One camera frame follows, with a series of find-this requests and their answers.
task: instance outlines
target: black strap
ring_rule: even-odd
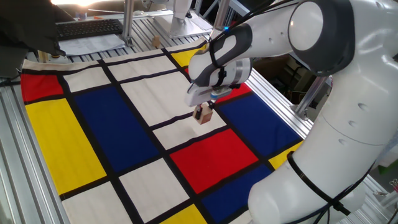
[[[224,70],[224,66],[218,65],[216,57],[214,56],[214,45],[213,41],[209,42],[209,53],[211,58],[211,63],[216,67],[219,68],[220,71],[218,72],[218,81],[214,86],[220,86],[223,84],[224,78],[226,77],[226,71]]]
[[[331,198],[329,195],[325,194],[321,189],[319,189],[298,167],[293,159],[293,151],[287,154],[287,161],[292,166],[294,172],[303,180],[303,182],[313,190],[319,197],[327,201],[328,204],[333,206],[336,211],[342,212],[344,215],[349,215],[351,212],[344,207],[344,205],[339,201],[340,198]]]
[[[224,67],[222,67],[218,72],[218,81],[214,86],[220,86],[221,84],[223,84],[225,77],[226,77],[226,71],[224,71]]]

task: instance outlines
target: black cable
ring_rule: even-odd
[[[394,217],[397,215],[397,213],[398,213],[398,208],[397,208],[396,212],[394,212],[394,214],[392,215],[392,217],[390,218],[390,220],[388,221],[387,224],[390,224],[390,223],[392,222],[392,220],[393,220]]]
[[[326,224],[329,224],[329,222],[330,222],[330,208],[328,209],[328,220]]]
[[[318,222],[321,220],[321,218],[326,214],[326,212],[329,211],[329,208],[322,211],[321,214],[319,214],[319,216],[317,217],[317,219],[314,221],[313,224],[318,224]]]
[[[0,87],[5,87],[5,86],[11,86],[11,85],[17,85],[19,82],[12,82],[16,78],[20,77],[20,73],[16,75],[15,77],[8,78],[7,80],[4,80],[3,82],[0,82]]]
[[[367,176],[367,175],[370,173],[370,171],[372,170],[373,165],[374,165],[374,163],[370,166],[370,168],[369,168],[368,171],[362,176],[362,178],[360,178],[360,179],[359,179],[357,182],[355,182],[353,185],[347,187],[344,191],[342,191],[342,193],[338,194],[338,195],[335,197],[335,199],[336,199],[336,200],[341,200],[341,199],[343,199],[343,198],[344,198],[345,196],[347,196],[351,191],[353,191],[360,183],[362,183],[362,181],[366,178],[366,176]],[[316,210],[315,212],[312,212],[312,213],[309,214],[309,215],[306,215],[306,216],[304,216],[304,217],[302,217],[302,218],[299,218],[299,219],[296,220],[296,221],[292,221],[292,222],[289,222],[289,223],[286,223],[286,224],[298,224],[298,223],[301,223],[301,222],[303,222],[303,221],[305,221],[305,220],[308,220],[309,218],[314,217],[315,215],[318,215],[319,213],[322,213],[322,212],[328,210],[330,207],[331,207],[330,204],[326,204],[325,206],[323,206],[322,208]]]

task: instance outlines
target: black band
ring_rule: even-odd
[[[344,215],[349,215],[351,212],[344,207],[344,205],[339,201],[338,198],[331,198],[325,194],[321,189],[319,189],[298,167],[293,159],[293,151],[287,154],[287,161],[290,166],[292,166],[294,172],[303,180],[303,182],[313,190],[319,197],[327,201],[329,205],[333,206],[336,211],[342,212]]]
[[[218,87],[221,84],[223,84],[225,77],[226,77],[226,71],[224,71],[224,67],[222,67],[222,68],[220,68],[220,71],[218,72],[218,81],[214,86]]]

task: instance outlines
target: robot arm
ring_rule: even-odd
[[[280,6],[231,29],[192,57],[186,103],[216,100],[246,81],[247,57],[293,50],[317,75],[333,74],[333,91],[292,157],[318,189],[335,198],[366,174],[398,128],[398,63],[392,59],[398,53],[396,21],[393,0],[305,0]],[[359,186],[340,202],[356,211],[364,189]],[[253,224],[298,223],[326,204],[289,162],[254,184],[248,200]],[[330,223],[344,216],[330,209]]]
[[[213,41],[212,46],[208,44],[207,49],[198,51],[188,67],[192,85],[185,97],[186,104],[200,105],[230,94],[231,87],[249,78],[252,69],[249,57],[274,57],[291,52],[287,28],[296,5],[297,1],[255,16]],[[224,67],[223,71],[216,65]]]

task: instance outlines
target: fabric mat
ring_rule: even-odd
[[[22,96],[72,224],[247,224],[251,186],[302,139],[242,84],[199,125],[194,43],[99,61],[24,62]]]

